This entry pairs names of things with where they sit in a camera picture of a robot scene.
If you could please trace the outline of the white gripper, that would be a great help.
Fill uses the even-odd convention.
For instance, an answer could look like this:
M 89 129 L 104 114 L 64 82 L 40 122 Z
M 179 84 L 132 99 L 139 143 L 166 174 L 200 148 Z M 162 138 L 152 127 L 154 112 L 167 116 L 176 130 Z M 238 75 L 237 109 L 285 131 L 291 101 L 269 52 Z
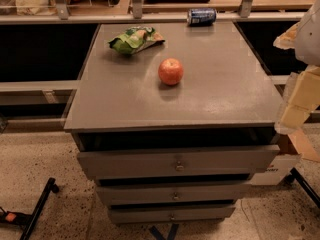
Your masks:
M 320 0 L 310 7 L 299 24 L 278 36 L 273 46 L 283 50 L 295 48 L 296 59 L 309 65 L 299 74 L 291 73 L 285 85 L 274 128 L 277 133 L 288 135 L 320 106 Z

